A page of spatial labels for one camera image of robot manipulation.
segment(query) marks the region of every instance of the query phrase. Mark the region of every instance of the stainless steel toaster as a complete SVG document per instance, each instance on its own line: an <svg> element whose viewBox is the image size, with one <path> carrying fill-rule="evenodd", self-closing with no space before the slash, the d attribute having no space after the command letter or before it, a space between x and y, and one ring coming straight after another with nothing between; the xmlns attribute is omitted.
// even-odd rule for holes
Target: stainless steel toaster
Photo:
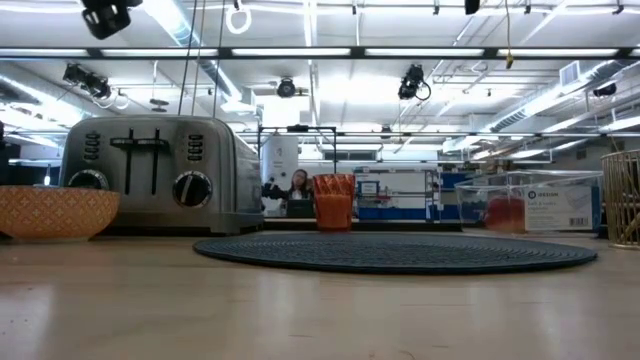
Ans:
<svg viewBox="0 0 640 360"><path fill-rule="evenodd" d="M60 186L119 192L113 226L260 226L260 163L222 121L193 116L91 118L69 132Z"/></svg>

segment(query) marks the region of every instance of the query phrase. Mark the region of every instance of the toaster knob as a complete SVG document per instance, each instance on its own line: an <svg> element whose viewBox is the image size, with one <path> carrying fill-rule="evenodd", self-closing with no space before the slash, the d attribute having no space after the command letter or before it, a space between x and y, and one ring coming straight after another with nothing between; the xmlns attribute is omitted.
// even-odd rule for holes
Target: toaster knob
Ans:
<svg viewBox="0 0 640 360"><path fill-rule="evenodd" d="M82 170L75 173L69 183L68 187L97 189L97 190L109 190L109 182L107 177L96 170Z"/></svg>
<svg viewBox="0 0 640 360"><path fill-rule="evenodd" d="M188 171L178 176L173 185L173 197L185 207L204 206L211 198L212 186L209 178L198 171Z"/></svg>

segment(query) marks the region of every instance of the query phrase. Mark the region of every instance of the clear plastic container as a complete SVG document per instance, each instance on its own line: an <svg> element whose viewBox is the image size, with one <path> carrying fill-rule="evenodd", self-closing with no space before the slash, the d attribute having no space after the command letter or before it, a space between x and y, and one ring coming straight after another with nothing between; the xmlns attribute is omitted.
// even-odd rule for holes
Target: clear plastic container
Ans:
<svg viewBox="0 0 640 360"><path fill-rule="evenodd" d="M602 172L512 171L455 185L465 231L594 233L602 218Z"/></svg>

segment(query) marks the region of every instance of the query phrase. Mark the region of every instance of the dark woven mat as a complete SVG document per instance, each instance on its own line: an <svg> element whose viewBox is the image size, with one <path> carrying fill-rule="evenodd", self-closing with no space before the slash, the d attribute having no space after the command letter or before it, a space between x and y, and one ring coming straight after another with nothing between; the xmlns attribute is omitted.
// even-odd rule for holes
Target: dark woven mat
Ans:
<svg viewBox="0 0 640 360"><path fill-rule="evenodd" d="M197 242L202 255L306 270L371 274L487 274L587 263L595 251L535 241L431 234L250 234Z"/></svg>

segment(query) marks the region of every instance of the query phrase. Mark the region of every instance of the table surface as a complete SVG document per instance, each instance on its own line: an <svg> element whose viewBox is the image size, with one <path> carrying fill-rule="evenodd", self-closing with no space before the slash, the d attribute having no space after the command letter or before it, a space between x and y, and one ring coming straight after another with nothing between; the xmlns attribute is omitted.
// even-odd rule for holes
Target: table surface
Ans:
<svg viewBox="0 0 640 360"><path fill-rule="evenodd" d="M635 360L640 353L640 252L603 240L543 239L598 250L586 266L489 276L261 268L199 256L191 250L197 240L0 245L0 359Z"/></svg>

